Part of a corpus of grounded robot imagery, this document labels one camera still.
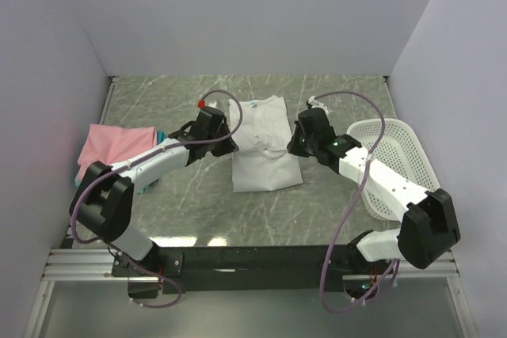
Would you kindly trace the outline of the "white t shirt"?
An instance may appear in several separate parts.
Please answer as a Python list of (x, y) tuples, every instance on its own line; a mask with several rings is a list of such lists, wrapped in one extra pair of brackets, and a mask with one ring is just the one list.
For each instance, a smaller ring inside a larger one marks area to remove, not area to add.
[(271, 192), (303, 183), (296, 156), (287, 145), (292, 138), (283, 97), (229, 102), (232, 139), (238, 151), (232, 154), (233, 191)]

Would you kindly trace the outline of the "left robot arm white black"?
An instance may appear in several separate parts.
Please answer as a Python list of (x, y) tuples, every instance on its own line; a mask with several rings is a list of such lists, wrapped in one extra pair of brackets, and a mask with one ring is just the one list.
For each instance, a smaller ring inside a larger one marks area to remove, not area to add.
[(159, 246), (134, 227), (134, 194), (208, 153), (217, 158), (237, 149), (224, 112), (205, 106), (194, 121), (167, 135), (157, 146), (112, 165), (92, 163), (70, 207), (74, 239), (82, 244), (92, 241), (78, 236), (76, 224), (80, 223), (96, 239), (129, 256), (130, 266), (137, 274), (153, 274), (162, 266), (162, 258)]

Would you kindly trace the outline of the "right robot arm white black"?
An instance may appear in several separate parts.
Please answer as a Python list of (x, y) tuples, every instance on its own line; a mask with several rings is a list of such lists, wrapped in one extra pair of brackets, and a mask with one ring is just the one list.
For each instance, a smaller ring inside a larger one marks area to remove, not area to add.
[(442, 188), (430, 191), (402, 177), (350, 135), (337, 135), (321, 108), (298, 115), (288, 144), (292, 155), (314, 157), (336, 174), (362, 185), (382, 201), (401, 226), (367, 232), (348, 254), (352, 271), (364, 274), (384, 259), (403, 259), (425, 269), (460, 239), (451, 196)]

